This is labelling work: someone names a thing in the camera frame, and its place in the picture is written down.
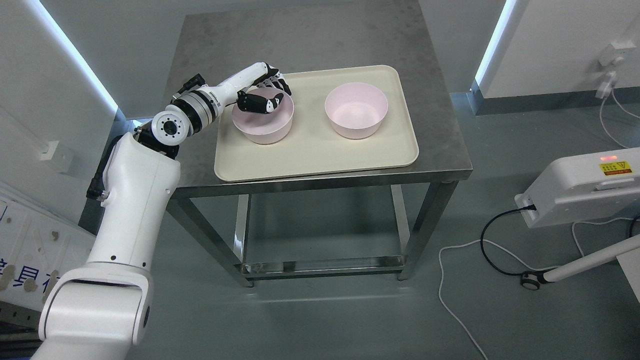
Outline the black white robotic hand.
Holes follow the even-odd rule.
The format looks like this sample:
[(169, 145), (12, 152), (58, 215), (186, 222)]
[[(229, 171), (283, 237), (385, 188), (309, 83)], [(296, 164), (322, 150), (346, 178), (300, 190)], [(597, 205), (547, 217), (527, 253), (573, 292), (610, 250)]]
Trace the black white robotic hand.
[(220, 110), (236, 104), (240, 111), (256, 114), (274, 112), (284, 99), (282, 94), (268, 98), (250, 93), (252, 88), (274, 88), (292, 95), (281, 71), (265, 62), (254, 63), (205, 92), (214, 98), (214, 104)]

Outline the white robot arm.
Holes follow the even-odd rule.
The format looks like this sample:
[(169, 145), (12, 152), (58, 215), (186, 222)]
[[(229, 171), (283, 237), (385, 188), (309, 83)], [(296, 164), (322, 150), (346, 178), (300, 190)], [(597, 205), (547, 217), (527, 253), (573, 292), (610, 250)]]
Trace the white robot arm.
[(104, 212), (87, 262), (51, 289), (35, 360), (123, 360), (146, 333), (150, 273), (163, 215), (180, 176), (178, 145), (195, 129), (178, 110), (115, 138), (87, 190)]

